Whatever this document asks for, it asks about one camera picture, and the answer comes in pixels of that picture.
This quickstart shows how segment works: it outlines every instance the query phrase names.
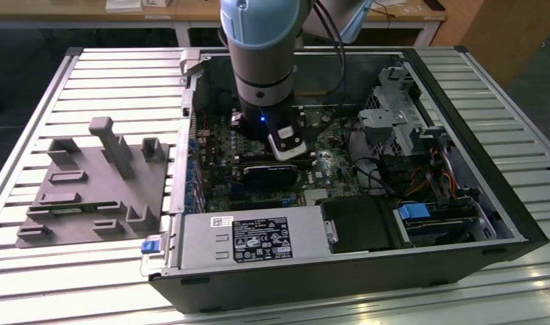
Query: floor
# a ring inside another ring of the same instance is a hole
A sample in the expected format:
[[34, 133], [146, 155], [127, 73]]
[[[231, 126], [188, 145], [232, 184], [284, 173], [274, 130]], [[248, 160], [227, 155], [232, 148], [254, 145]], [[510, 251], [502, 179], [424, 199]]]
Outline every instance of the floor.
[[[171, 30], [56, 30], [54, 37], [0, 30], [0, 168], [68, 47], [174, 46]], [[507, 92], [550, 139], [550, 37]]]

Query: power supply label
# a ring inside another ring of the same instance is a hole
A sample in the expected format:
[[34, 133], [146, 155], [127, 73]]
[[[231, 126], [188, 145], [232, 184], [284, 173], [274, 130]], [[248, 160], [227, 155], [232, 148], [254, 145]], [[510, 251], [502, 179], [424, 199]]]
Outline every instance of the power supply label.
[[238, 263], [294, 257], [287, 217], [232, 221], [232, 251]]

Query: slotted metal platform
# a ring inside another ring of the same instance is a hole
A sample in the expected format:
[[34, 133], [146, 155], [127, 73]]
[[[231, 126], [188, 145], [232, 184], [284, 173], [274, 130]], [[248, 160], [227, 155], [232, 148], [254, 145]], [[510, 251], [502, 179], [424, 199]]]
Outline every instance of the slotted metal platform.
[[[142, 240], [13, 248], [50, 165], [44, 152], [54, 137], [72, 136], [79, 146], [99, 146], [87, 122], [108, 115], [116, 121], [114, 132], [128, 144], [158, 137], [174, 145], [176, 131], [188, 125], [180, 109], [180, 53], [163, 48], [84, 49], [60, 65], [0, 173], [0, 324], [550, 323], [550, 244], [456, 284], [187, 316], [140, 274]], [[550, 237], [548, 141], [468, 53], [451, 48], [418, 53]], [[427, 101], [424, 106], [438, 124]], [[163, 218], [175, 170], [168, 163]]]

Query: circuit board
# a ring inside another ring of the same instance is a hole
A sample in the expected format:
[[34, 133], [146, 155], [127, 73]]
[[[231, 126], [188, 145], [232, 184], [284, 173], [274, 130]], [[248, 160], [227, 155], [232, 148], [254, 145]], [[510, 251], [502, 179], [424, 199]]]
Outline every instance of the circuit board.
[[[311, 127], [324, 123], [328, 125], [315, 141], [307, 144], [307, 154], [287, 162], [275, 161], [264, 144], [246, 139], [231, 129], [230, 116], [216, 116], [199, 123], [199, 159], [207, 212], [300, 207], [315, 205], [318, 199], [362, 193], [342, 149], [343, 123], [331, 121], [330, 111], [323, 108], [306, 109], [302, 118]], [[275, 190], [247, 189], [240, 180], [243, 169], [266, 165], [296, 166], [294, 184]]]

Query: blue latch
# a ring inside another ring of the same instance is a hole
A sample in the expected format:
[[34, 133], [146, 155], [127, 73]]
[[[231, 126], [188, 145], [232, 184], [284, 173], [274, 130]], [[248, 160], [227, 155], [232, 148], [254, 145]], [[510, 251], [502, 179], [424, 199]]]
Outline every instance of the blue latch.
[[431, 216], [428, 207], [423, 203], [404, 204], [398, 208], [398, 212], [400, 213], [400, 217], [403, 220], [428, 218]]
[[146, 240], [140, 246], [140, 253], [143, 254], [160, 253], [160, 240]]

